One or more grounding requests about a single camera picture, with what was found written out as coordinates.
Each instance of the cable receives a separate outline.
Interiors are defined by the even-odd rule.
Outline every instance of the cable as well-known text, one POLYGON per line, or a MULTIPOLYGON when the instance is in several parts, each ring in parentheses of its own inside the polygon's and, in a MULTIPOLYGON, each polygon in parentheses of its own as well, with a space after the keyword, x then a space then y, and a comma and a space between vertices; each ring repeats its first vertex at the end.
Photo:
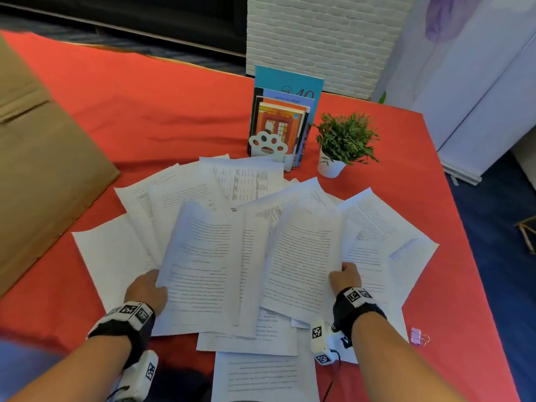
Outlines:
POLYGON ((340 372, 340 366, 341 366, 341 361, 340 361, 340 354, 337 350, 330 350, 332 353, 337 353, 337 356, 339 357, 339 369, 335 372, 335 369, 333 368, 333 378, 331 378, 331 382, 330 382, 330 385, 327 387, 327 390, 326 390, 326 393, 324 394, 324 398, 322 398, 322 402, 326 402, 326 398, 327 398, 327 395, 330 393, 330 390, 331 390, 331 386, 333 386, 333 382, 335 381, 335 379, 337 378, 337 374, 340 372))
POLYGON ((112 392, 106 400, 110 399, 112 396, 114 396, 119 391, 126 391, 128 388, 130 388, 130 385, 122 386, 121 388, 117 388, 114 392, 112 392))

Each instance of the cardboard box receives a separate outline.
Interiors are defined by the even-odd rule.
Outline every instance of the cardboard box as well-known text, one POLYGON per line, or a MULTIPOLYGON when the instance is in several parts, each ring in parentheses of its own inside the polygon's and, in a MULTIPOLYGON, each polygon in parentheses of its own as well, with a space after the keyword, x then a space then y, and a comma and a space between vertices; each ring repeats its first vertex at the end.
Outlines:
POLYGON ((0 296, 119 176, 0 35, 0 296))

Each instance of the green leaves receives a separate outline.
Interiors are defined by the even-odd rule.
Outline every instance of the green leaves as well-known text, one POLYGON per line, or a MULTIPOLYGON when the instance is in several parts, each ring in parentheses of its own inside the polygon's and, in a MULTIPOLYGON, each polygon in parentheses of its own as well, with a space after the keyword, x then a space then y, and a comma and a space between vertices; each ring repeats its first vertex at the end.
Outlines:
POLYGON ((318 128, 316 141, 322 151, 333 161, 368 163, 369 158, 379 162, 374 157, 372 141, 378 141, 379 135, 374 132, 371 121, 366 114, 354 113, 351 116, 333 117, 322 114, 322 123, 318 128))

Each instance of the red tablecloth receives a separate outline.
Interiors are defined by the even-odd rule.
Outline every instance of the red tablecloth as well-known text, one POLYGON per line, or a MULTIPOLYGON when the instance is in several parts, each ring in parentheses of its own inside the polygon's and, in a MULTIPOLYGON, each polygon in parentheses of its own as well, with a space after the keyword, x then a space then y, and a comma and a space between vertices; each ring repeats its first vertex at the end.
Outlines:
MULTIPOLYGON (((132 53, 73 46, 32 34, 4 33, 57 101, 122 172, 128 186, 176 162, 229 153, 246 156, 253 80, 132 53)), ((380 163, 317 174, 318 145, 309 138, 302 166, 286 178, 318 175, 326 192, 346 199, 372 187, 385 202, 439 243, 404 305, 407 327, 431 338, 418 352, 470 401, 517 401, 502 345, 465 231, 420 114, 322 94, 320 113, 369 113, 381 141, 380 163)), ((0 302, 4 337, 70 351, 103 314, 70 231, 124 213, 110 187, 0 302)), ((205 373, 214 354, 196 351, 197 335, 151 342, 160 358, 205 373)), ((317 367, 324 395, 331 367, 317 367)), ((330 400, 365 400, 359 368, 344 364, 330 400)))

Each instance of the white brick wall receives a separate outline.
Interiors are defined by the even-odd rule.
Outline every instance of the white brick wall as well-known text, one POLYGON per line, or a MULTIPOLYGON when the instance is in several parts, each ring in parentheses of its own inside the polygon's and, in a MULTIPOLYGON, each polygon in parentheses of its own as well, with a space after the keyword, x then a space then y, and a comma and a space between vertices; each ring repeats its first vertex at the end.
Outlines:
POLYGON ((368 99, 415 0, 248 0, 254 65, 317 76, 326 92, 368 99))

